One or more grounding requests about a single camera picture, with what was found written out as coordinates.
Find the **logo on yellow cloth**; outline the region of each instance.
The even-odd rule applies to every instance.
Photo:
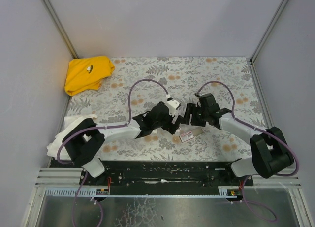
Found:
[[[91,65],[91,66],[87,67],[87,71],[88,71],[89,73],[91,73],[91,72],[92,72],[92,70],[93,70],[93,65]]]

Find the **cable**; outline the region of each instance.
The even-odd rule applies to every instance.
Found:
[[[272,135],[271,133],[269,133],[269,132],[267,132],[267,131],[264,131],[264,130],[262,130],[262,129],[260,129],[260,128],[257,128],[257,127],[255,127],[255,126],[253,126],[253,125],[251,125],[251,124],[245,122],[245,121],[242,121],[242,120],[236,118],[235,112],[234,112],[234,108],[235,108],[235,98],[234,98],[234,95],[233,95],[232,91],[228,88],[227,85],[225,85],[224,83],[219,82],[219,81],[210,81],[210,82],[207,82],[207,83],[205,83],[204,85],[202,85],[201,88],[198,90],[197,93],[200,93],[200,91],[201,91],[207,84],[209,84],[209,83],[219,83],[219,84],[223,85],[223,86],[228,90],[228,92],[230,93],[230,95],[231,95],[231,97],[232,97],[232,101],[233,101],[233,105],[232,105],[232,109],[231,109],[231,111],[232,111],[231,114],[232,114],[232,117],[233,117],[236,121],[238,121],[239,123],[241,123],[241,124],[243,124],[243,125],[245,125],[245,126],[251,128],[251,129],[254,129],[254,130],[257,130],[257,131],[259,131],[259,132],[261,132],[261,133],[264,133],[265,135],[267,135],[267,136],[273,138],[274,140],[276,140],[277,142],[279,142],[281,145],[283,145],[286,149],[288,149],[288,150],[290,151],[290,153],[292,154],[292,156],[294,157],[294,160],[295,160],[295,164],[296,164],[295,170],[294,170],[291,174],[275,174],[275,175],[288,177],[288,176],[293,176],[293,175],[297,174],[297,172],[298,172],[299,169],[300,169],[299,160],[298,160],[298,158],[297,158],[295,152],[294,152],[285,142],[283,142],[281,139],[277,138],[276,136]]]
[[[78,194],[79,194],[79,192],[80,192],[80,190],[81,190],[83,184],[85,183],[87,177],[88,177],[88,172],[85,171],[84,178],[83,178],[83,180],[82,180],[82,182],[81,182],[81,184],[80,184],[78,190],[75,192],[75,195],[74,195],[74,200],[73,200],[72,209],[71,209],[71,220],[72,220],[72,225],[73,225],[73,227],[76,227],[75,222],[74,222],[74,204],[75,204],[75,201],[76,201],[76,199],[77,199],[77,197],[78,197]],[[99,206],[99,208],[100,208],[100,220],[99,220],[99,222],[98,222],[98,224],[97,224],[96,227],[100,227],[100,225],[101,225],[101,223],[102,223],[102,221],[103,221],[104,212],[103,212],[103,208],[102,208],[101,204],[100,204],[98,201],[95,201],[95,203],[96,203],[96,204]]]
[[[122,127],[125,127],[127,126],[128,124],[130,124],[131,122],[131,119],[132,119],[132,115],[131,115],[131,92],[133,90],[133,88],[140,82],[143,82],[143,81],[149,81],[149,82],[154,82],[154,83],[157,83],[158,85],[160,85],[164,91],[166,92],[166,94],[168,94],[168,91],[167,89],[161,84],[159,83],[158,81],[155,81],[155,80],[152,80],[152,79],[141,79],[137,82],[135,82],[131,88],[130,88],[130,91],[129,91],[129,95],[128,95],[128,110],[129,110],[129,119],[128,119],[128,123],[127,124],[123,124],[123,125],[112,125],[112,126],[95,126],[95,127],[90,127],[90,128],[86,128],[86,129],[83,129],[83,130],[80,130],[76,133],[74,133],[73,135],[71,135],[69,138],[67,138],[62,144],[61,146],[59,147],[58,151],[57,151],[57,160],[60,164],[71,164],[72,162],[64,162],[60,159],[60,153],[61,153],[61,150],[62,148],[71,140],[73,139],[74,137],[78,136],[79,134],[82,134],[84,132],[87,132],[87,131],[91,131],[91,130],[106,130],[106,129],[116,129],[116,128],[122,128]]]
[[[245,180],[244,180],[244,182],[243,182],[243,185],[242,185],[243,202],[246,204],[246,206],[248,207],[248,209],[249,209],[255,216],[257,216],[258,218],[260,218],[261,220],[267,221],[267,222],[269,222],[269,223],[275,223],[275,222],[277,222],[277,221],[278,221],[278,218],[277,218],[276,213],[275,213],[272,209],[270,209],[268,206],[266,206],[266,205],[264,205],[264,204],[262,204],[262,203],[256,202],[256,201],[247,201],[247,200],[245,199],[245,196],[244,196],[244,186],[245,186],[245,183],[246,183],[246,181],[248,180],[248,178],[249,178],[249,176],[246,176],[246,178],[245,178]],[[269,219],[266,219],[266,218],[260,216],[259,214],[257,214],[257,213],[249,206],[249,204],[252,204],[252,205],[256,205],[256,206],[260,206],[260,207],[265,208],[266,210],[270,211],[270,212],[274,215],[275,219],[274,219],[274,220],[269,220]]]

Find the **floor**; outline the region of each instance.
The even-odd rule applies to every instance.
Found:
[[[218,80],[229,86],[236,99],[238,117],[263,126],[259,102],[246,59],[237,58],[113,58],[116,69],[104,80],[99,91],[85,91],[72,97],[67,115],[96,113],[97,122],[110,123],[128,119],[127,95],[136,81],[154,79],[168,89],[182,104],[197,102],[194,93],[207,81]],[[214,94],[221,108],[231,108],[228,91],[217,83],[204,88],[203,93]],[[132,115],[150,110],[164,100],[164,91],[150,82],[138,84],[131,96]],[[235,136],[212,126],[204,133],[182,143],[179,135],[194,129],[181,125],[181,130],[170,135],[162,129],[156,134],[104,144],[98,155],[102,160],[181,160],[231,161],[251,155],[250,147]]]
[[[101,227],[297,227],[297,218],[286,190],[246,190],[251,201],[262,202],[278,217],[270,224],[254,216],[245,204],[225,199],[205,198],[108,198],[101,202]],[[72,226],[72,197],[46,197],[37,227]],[[261,216],[273,216],[263,208],[253,209]],[[88,198],[79,198],[74,209],[77,227],[97,226],[100,210]]]

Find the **white label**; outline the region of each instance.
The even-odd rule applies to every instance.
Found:
[[[191,131],[189,131],[189,132],[185,132],[185,133],[181,134],[179,137],[180,137],[182,142],[186,142],[186,141],[193,138],[193,134]]]

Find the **gray wall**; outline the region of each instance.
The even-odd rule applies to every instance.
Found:
[[[256,62],[272,118],[296,151],[315,218],[315,5],[291,0]]]
[[[70,54],[41,0],[0,0],[0,226],[19,226],[57,133]]]
[[[281,0],[51,2],[80,57],[249,57]]]

